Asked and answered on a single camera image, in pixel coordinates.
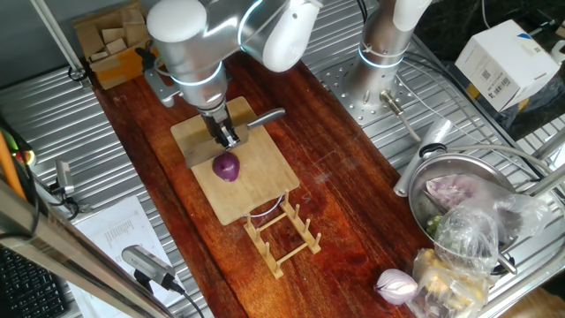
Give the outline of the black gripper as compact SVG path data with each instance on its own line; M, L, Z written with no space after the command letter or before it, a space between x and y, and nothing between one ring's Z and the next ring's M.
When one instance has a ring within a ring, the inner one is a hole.
M227 108L204 110L201 116L216 143L223 144L225 149L231 149L240 142Z

